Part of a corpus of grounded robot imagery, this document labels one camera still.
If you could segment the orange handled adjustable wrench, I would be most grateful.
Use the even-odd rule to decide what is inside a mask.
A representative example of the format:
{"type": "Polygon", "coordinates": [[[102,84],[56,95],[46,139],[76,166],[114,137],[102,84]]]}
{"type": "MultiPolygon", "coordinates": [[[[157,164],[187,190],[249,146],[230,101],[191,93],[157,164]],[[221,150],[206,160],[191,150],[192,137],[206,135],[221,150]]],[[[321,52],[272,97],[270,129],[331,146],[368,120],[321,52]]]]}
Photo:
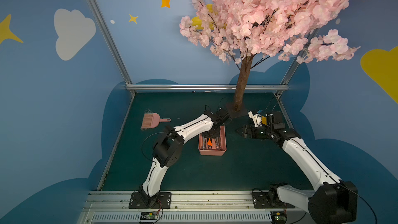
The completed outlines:
{"type": "Polygon", "coordinates": [[[207,149],[212,149],[212,146],[213,146],[212,139],[208,139],[207,140],[207,149]]]}

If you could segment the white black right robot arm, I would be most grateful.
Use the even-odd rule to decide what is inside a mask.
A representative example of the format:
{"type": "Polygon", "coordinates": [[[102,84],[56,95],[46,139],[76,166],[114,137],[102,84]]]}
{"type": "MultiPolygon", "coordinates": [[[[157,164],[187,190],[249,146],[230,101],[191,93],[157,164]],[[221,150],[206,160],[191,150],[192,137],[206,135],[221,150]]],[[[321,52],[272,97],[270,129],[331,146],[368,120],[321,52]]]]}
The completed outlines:
{"type": "Polygon", "coordinates": [[[328,169],[305,144],[295,129],[286,127],[281,112],[266,115],[248,113],[252,120],[237,129],[245,139],[273,141],[288,154],[311,183],[312,190],[300,190],[286,183],[270,187],[268,205],[292,205],[308,213],[317,224],[345,224],[357,218],[358,190],[328,169]]]}

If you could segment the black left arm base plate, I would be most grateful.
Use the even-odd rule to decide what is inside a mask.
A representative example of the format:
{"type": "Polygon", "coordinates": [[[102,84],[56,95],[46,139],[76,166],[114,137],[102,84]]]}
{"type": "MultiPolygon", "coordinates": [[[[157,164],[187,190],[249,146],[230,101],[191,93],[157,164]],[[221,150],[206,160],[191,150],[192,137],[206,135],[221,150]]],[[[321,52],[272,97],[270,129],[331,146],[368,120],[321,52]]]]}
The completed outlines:
{"type": "Polygon", "coordinates": [[[148,197],[144,192],[133,192],[129,200],[129,209],[155,209],[160,206],[170,209],[172,200],[171,192],[160,192],[153,197],[148,197]]]}

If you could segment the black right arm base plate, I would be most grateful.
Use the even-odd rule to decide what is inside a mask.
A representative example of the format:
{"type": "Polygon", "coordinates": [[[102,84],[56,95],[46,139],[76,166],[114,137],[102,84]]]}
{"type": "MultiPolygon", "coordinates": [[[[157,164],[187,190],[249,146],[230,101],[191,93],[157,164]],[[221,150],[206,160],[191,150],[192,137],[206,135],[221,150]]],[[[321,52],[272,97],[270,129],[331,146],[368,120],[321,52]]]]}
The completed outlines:
{"type": "Polygon", "coordinates": [[[273,191],[261,191],[261,190],[253,190],[251,192],[252,196],[252,201],[254,208],[287,208],[287,209],[293,209],[295,206],[289,204],[289,203],[284,203],[279,200],[277,194],[273,191]]]}

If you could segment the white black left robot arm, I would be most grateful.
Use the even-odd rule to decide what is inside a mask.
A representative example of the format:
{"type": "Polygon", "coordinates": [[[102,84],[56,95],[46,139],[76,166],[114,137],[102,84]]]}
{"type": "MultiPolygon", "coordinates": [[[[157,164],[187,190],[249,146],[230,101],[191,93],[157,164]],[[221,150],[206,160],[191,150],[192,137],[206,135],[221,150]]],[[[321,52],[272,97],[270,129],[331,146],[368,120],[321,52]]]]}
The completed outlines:
{"type": "Polygon", "coordinates": [[[171,127],[166,126],[160,138],[154,144],[151,168],[143,184],[139,187],[138,195],[141,207],[151,208],[158,202],[162,180],[169,167],[174,165],[183,150],[184,144],[192,138],[202,135],[205,138],[220,136],[221,127],[230,118],[225,109],[216,112],[205,111],[202,115],[186,124],[171,127]]]}

